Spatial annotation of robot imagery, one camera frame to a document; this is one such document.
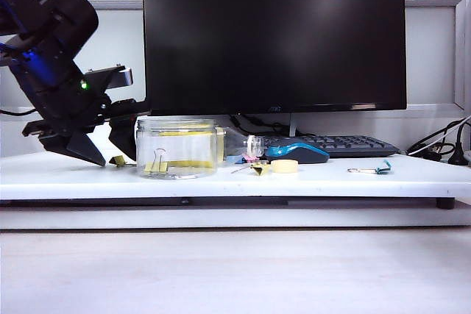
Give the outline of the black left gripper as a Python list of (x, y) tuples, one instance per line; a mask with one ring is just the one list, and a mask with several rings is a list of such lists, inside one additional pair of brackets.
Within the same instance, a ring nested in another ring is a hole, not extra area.
[(105, 159), (88, 137), (108, 121), (108, 140), (136, 161), (135, 123), (149, 112), (146, 101), (112, 102), (106, 90), (127, 82), (126, 74), (22, 74), (21, 89), (41, 116), (22, 131), (35, 135), (45, 149), (66, 149), (71, 157), (99, 166)]

